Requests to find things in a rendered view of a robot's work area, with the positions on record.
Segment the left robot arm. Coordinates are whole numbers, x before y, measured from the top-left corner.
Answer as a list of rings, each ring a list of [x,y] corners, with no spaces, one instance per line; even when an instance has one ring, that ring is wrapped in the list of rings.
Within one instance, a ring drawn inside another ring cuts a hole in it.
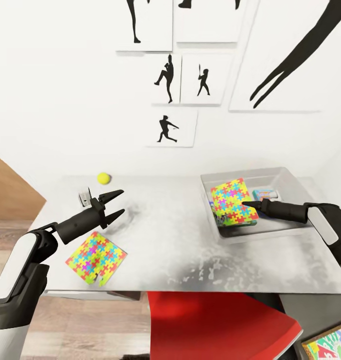
[[[41,264],[58,249],[52,235],[57,232],[64,245],[101,226],[104,230],[125,209],[105,216],[108,202],[122,189],[92,198],[88,186],[77,191],[81,212],[71,218],[28,231],[16,242],[0,274],[0,360],[20,360],[23,345],[41,294],[48,282],[50,265]],[[46,229],[52,228],[51,231]]]

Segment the jigsaw puzzle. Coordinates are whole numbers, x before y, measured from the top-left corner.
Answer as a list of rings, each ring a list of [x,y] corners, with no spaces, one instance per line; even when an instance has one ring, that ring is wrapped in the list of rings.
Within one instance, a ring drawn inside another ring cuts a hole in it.
[[[213,187],[211,194],[217,217],[228,215],[223,222],[226,227],[259,219],[256,208],[242,204],[251,201],[243,178]]]
[[[99,287],[105,286],[118,266],[127,256],[125,252],[94,231],[65,261],[88,285],[94,284],[96,274]]]

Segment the board game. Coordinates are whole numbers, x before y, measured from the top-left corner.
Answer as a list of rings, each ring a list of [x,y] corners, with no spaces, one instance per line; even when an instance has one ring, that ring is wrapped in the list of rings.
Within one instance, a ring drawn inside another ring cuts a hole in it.
[[[310,360],[341,360],[341,325],[301,344]]]
[[[242,223],[238,223],[238,224],[233,224],[233,225],[228,225],[226,226],[225,224],[223,224],[226,220],[228,221],[228,214],[225,213],[225,215],[222,215],[221,218],[219,218],[217,216],[216,213],[216,209],[214,206],[214,202],[213,201],[209,201],[215,222],[217,224],[217,228],[218,229],[229,229],[229,228],[237,228],[237,227],[247,227],[247,226],[255,226],[257,224],[256,220],[250,220],[247,222],[242,222]]]
[[[273,190],[266,189],[255,189],[252,194],[254,196],[255,201],[262,201],[263,199],[271,200],[269,193],[273,192]]]

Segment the tennis ball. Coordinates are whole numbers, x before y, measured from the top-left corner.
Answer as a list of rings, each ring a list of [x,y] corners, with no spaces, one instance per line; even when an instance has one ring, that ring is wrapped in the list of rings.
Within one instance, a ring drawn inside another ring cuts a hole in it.
[[[100,173],[99,175],[97,175],[97,180],[100,184],[107,184],[110,181],[110,175],[108,175],[107,173],[103,172]]]

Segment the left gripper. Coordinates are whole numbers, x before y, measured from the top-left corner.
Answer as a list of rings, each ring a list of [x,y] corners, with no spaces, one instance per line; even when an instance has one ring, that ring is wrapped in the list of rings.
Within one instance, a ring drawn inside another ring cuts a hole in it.
[[[90,203],[92,207],[76,215],[73,215],[70,220],[76,226],[79,235],[82,236],[98,226],[101,226],[101,228],[104,230],[108,227],[108,225],[110,225],[120,215],[122,215],[125,212],[124,208],[105,216],[105,204],[115,199],[122,193],[124,193],[124,191],[119,189],[100,194],[98,199],[96,197],[91,198]]]

